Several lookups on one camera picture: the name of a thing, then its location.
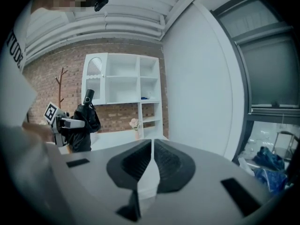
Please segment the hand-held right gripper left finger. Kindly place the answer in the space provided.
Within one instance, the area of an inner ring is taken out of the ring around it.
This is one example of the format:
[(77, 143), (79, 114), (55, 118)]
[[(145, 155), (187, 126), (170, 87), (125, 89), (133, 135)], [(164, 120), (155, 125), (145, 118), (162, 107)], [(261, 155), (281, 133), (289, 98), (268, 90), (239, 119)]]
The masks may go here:
[(64, 154), (79, 183), (114, 214), (137, 222), (154, 202), (154, 186), (146, 178), (150, 139), (106, 149)]

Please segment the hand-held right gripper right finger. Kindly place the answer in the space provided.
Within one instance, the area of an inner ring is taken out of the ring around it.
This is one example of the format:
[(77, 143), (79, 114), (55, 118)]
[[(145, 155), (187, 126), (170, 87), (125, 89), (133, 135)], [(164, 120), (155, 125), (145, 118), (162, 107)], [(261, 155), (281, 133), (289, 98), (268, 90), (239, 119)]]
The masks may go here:
[(156, 139), (160, 183), (145, 225), (261, 225), (271, 194), (255, 177), (226, 158)]

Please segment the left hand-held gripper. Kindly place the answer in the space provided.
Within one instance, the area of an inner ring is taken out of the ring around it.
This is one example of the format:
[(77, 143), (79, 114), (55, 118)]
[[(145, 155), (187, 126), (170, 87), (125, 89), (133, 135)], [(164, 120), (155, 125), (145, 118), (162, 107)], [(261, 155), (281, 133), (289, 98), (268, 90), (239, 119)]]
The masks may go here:
[(44, 118), (51, 126), (54, 133), (54, 142), (58, 147), (67, 144), (65, 134), (66, 128), (84, 128), (85, 122), (82, 120), (69, 119), (69, 113), (64, 112), (54, 103), (49, 103), (44, 113)]

